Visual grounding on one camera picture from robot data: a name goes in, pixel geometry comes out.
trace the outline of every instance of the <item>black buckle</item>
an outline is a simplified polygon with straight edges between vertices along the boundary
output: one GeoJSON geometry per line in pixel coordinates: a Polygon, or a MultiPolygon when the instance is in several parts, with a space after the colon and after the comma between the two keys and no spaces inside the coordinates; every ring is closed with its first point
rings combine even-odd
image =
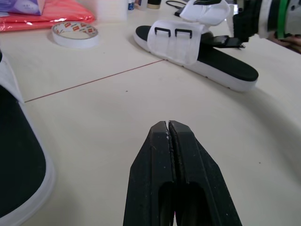
{"type": "Polygon", "coordinates": [[[245,48],[240,39],[231,38],[228,35],[203,39],[201,43],[217,48],[245,48]]]}
{"type": "Polygon", "coordinates": [[[171,36],[171,31],[169,29],[155,27],[155,34],[157,34],[157,31],[168,32],[168,37],[170,38],[170,36],[171,36]]]}
{"type": "Polygon", "coordinates": [[[190,39],[192,39],[192,30],[185,30],[185,29],[175,29],[175,36],[177,37],[178,32],[185,32],[190,34],[190,39]]]}
{"type": "Polygon", "coordinates": [[[220,2],[221,2],[221,0],[196,0],[193,4],[209,6],[209,5],[219,4],[220,2]]]}

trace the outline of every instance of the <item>black cable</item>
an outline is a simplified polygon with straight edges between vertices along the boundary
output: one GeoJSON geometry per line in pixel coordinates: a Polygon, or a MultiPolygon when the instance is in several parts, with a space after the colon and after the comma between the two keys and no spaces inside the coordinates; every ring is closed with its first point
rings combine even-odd
{"type": "Polygon", "coordinates": [[[166,4],[169,5],[169,6],[175,7],[175,8],[177,8],[177,9],[181,9],[181,8],[183,8],[184,6],[186,6],[186,4],[183,3],[183,2],[180,2],[180,1],[173,1],[173,0],[166,1],[166,4]],[[170,4],[170,2],[182,4],[183,6],[181,7],[181,6],[172,5],[172,4],[170,4]]]}

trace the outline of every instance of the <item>black insole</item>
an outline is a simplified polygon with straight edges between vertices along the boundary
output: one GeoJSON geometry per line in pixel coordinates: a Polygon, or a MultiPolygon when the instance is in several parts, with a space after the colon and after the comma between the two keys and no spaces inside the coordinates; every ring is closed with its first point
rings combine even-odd
{"type": "MultiPolygon", "coordinates": [[[[150,26],[140,26],[136,29],[136,34],[147,41],[150,28],[150,26]]],[[[258,79],[258,72],[250,65],[202,43],[199,47],[198,61],[243,81],[258,79]]]]}
{"type": "Polygon", "coordinates": [[[44,153],[22,109],[0,86],[0,218],[38,190],[45,172],[44,153]]]}

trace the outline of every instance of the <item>roll of tape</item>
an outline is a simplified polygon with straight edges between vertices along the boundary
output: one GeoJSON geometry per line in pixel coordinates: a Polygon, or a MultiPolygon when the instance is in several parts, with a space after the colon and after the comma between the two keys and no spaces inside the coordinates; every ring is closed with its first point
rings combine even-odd
{"type": "Polygon", "coordinates": [[[52,35],[57,44],[69,48],[91,48],[98,44],[98,30],[93,26],[79,22],[62,22],[52,27],[52,35]],[[64,32],[83,32],[88,38],[68,38],[64,32]]]}

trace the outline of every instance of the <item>red line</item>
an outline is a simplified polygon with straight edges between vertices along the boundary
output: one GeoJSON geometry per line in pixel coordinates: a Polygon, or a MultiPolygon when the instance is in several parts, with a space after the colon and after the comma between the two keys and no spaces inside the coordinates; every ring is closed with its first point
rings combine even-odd
{"type": "Polygon", "coordinates": [[[130,71],[133,71],[133,70],[136,70],[136,69],[148,66],[148,65],[152,65],[152,64],[155,64],[155,63],[158,63],[158,62],[161,62],[161,61],[164,61],[164,60],[158,60],[156,62],[152,62],[152,63],[149,63],[147,65],[142,65],[140,67],[132,68],[132,69],[126,70],[124,72],[119,72],[119,73],[112,74],[112,75],[109,75],[109,76],[106,76],[106,77],[103,77],[103,78],[100,78],[100,79],[96,79],[96,80],[93,80],[93,81],[88,81],[88,82],[79,84],[77,86],[73,86],[73,87],[69,87],[69,88],[66,88],[66,89],[62,89],[62,90],[54,92],[54,93],[49,93],[49,94],[43,95],[41,97],[37,97],[37,98],[31,99],[31,100],[27,100],[27,101],[25,101],[25,103],[28,103],[28,102],[33,101],[33,100],[38,100],[38,99],[41,99],[41,98],[44,98],[44,97],[48,97],[48,96],[51,96],[51,95],[54,95],[54,94],[57,94],[57,93],[61,93],[61,92],[64,92],[64,91],[67,91],[67,90],[70,90],[70,89],[73,89],[73,88],[76,88],[76,87],[84,86],[84,85],[90,84],[90,83],[95,82],[95,81],[100,81],[100,80],[103,80],[103,79],[107,79],[107,78],[110,78],[110,77],[113,77],[115,75],[119,75],[119,74],[122,74],[122,73],[125,73],[125,72],[130,72],[130,71]]]}

